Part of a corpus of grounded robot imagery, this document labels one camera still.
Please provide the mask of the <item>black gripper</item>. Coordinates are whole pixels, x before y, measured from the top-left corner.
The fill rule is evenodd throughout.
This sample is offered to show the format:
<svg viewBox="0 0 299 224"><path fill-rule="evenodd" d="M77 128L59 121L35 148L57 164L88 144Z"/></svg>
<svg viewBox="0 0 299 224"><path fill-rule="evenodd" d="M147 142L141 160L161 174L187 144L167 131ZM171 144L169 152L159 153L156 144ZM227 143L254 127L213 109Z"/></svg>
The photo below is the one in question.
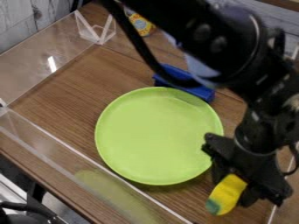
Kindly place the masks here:
<svg viewBox="0 0 299 224"><path fill-rule="evenodd" d="M244 150L235 139L207 133L201 150L211 158L211 179L216 186L229 175L238 175L247 188L238 204L251 207L259 200L268 200L279 207L291 197L294 189L279 169L276 154Z"/></svg>

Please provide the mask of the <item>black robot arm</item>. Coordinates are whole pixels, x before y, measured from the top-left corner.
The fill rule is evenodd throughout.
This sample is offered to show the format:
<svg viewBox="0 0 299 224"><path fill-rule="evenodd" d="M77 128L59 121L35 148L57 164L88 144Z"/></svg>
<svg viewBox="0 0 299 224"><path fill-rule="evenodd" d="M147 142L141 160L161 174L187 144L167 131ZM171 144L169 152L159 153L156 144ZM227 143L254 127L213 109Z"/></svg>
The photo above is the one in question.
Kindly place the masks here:
<svg viewBox="0 0 299 224"><path fill-rule="evenodd" d="M117 0L107 7L148 66L173 85L228 88L247 103L235 136L212 133L203 151L212 162L216 184L209 204L225 197L248 207L267 199L282 205L292 195L276 152L299 143L299 71L284 57L286 33L267 30L258 15L243 8L217 8L207 0ZM191 62L203 68L188 80L163 69L127 19L136 11L171 37Z"/></svg>

